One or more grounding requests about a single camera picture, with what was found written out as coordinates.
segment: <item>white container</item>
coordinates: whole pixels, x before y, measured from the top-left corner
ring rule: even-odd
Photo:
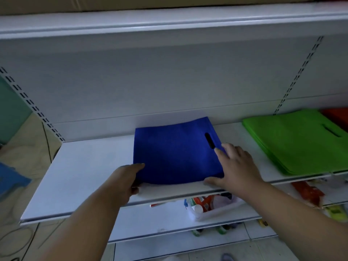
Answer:
[[[188,199],[186,199],[186,201],[189,204],[189,206],[187,207],[187,211],[188,211],[188,214],[190,216],[190,219],[193,221],[196,221],[196,222],[204,221],[206,219],[212,218],[216,215],[223,214],[229,210],[235,209],[235,208],[245,204],[245,201],[243,201],[241,198],[233,197],[232,200],[230,200],[230,204],[228,204],[226,206],[223,206],[223,207],[220,207],[217,209],[213,209],[213,210],[210,210],[208,212],[198,213],[198,212],[194,211],[192,209],[192,207],[190,206],[190,203],[189,203],[190,199],[188,198]]]

